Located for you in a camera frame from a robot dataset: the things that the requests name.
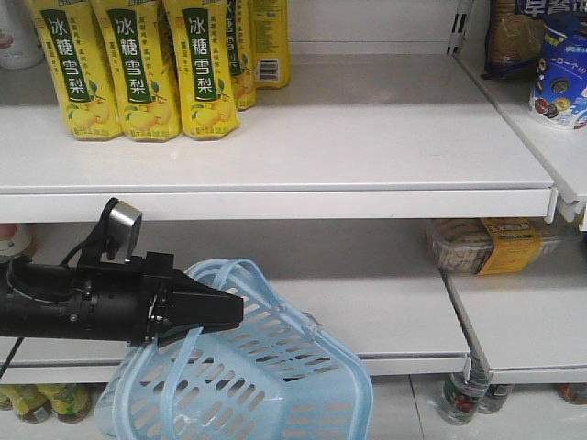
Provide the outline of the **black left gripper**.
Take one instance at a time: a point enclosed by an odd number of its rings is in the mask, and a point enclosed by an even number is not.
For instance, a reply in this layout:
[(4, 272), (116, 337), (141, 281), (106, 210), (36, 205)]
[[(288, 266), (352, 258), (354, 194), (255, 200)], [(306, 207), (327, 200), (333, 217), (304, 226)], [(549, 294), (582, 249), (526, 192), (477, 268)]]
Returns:
[(241, 297), (219, 291), (174, 269), (174, 256), (149, 252), (128, 263), (83, 254), (70, 285), (70, 339), (126, 341), (157, 346), (238, 328)]

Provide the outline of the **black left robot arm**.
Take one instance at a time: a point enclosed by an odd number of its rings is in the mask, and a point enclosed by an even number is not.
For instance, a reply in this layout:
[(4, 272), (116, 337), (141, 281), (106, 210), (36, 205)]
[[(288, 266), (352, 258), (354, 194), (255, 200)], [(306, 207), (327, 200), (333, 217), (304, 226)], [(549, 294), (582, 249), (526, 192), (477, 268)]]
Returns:
[(243, 317), (241, 297), (187, 276), (171, 254), (75, 268), (17, 258), (1, 268), (2, 336), (165, 347), (192, 329), (237, 328)]

